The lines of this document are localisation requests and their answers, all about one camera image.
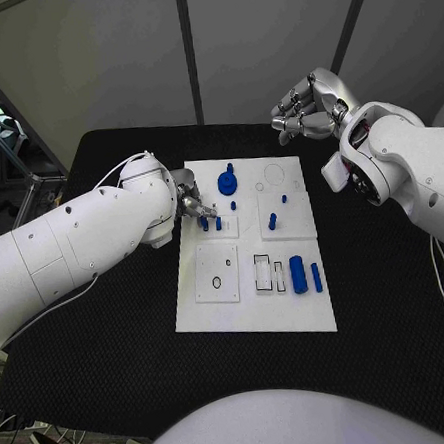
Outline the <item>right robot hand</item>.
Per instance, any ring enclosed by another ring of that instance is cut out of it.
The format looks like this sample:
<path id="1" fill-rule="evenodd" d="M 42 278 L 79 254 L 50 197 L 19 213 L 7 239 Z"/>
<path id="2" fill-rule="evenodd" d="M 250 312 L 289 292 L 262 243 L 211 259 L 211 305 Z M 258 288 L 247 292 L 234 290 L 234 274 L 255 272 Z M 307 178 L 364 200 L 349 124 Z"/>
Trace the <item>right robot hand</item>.
<path id="1" fill-rule="evenodd" d="M 296 136 L 312 140 L 339 139 L 360 102 L 333 72 L 315 68 L 275 104 L 271 125 L 286 146 Z"/>

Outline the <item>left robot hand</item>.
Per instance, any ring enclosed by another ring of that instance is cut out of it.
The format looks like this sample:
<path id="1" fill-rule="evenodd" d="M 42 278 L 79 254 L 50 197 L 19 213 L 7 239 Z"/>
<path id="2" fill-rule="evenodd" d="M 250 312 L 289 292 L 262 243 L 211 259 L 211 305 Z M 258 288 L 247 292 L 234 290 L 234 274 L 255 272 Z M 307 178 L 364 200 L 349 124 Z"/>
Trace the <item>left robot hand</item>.
<path id="1" fill-rule="evenodd" d="M 194 173 L 191 169 L 175 169 L 170 174 L 174 180 L 177 192 L 178 216 L 213 219 L 217 217 L 216 209 L 205 206 L 202 203 L 196 178 L 194 178 Z"/>

